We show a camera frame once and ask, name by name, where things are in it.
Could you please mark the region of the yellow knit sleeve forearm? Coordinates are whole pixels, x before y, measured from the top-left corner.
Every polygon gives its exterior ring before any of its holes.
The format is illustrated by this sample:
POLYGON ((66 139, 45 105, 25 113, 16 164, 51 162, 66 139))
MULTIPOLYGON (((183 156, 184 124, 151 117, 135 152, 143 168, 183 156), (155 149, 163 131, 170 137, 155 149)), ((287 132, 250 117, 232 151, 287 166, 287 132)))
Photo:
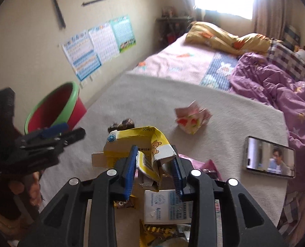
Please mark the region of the yellow knit sleeve forearm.
POLYGON ((21 240, 38 216, 39 206, 32 206, 26 191, 15 195, 8 184, 0 183, 0 233, 6 240, 21 240))

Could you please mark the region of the left hand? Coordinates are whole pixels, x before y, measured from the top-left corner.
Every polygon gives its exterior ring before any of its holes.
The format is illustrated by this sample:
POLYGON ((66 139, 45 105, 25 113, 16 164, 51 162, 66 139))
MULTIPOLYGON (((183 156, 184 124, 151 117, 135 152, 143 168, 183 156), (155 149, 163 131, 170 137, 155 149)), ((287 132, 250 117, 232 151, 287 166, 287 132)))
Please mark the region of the left hand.
POLYGON ((29 202, 32 206, 40 206, 42 203, 42 195, 40 192, 40 177, 41 172, 34 172, 31 175, 25 176, 24 180, 12 180, 8 186, 11 192, 15 195, 21 194, 24 191, 29 196, 29 202))

